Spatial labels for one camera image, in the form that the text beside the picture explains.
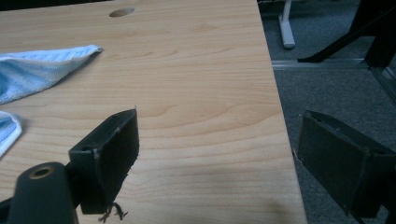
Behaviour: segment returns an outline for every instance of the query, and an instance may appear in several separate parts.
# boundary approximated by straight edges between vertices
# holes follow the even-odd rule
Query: white table leg
[[[289,22],[290,7],[291,0],[286,0],[283,14],[279,15],[280,33],[282,34],[283,47],[285,49],[294,49],[295,47],[294,37]]]

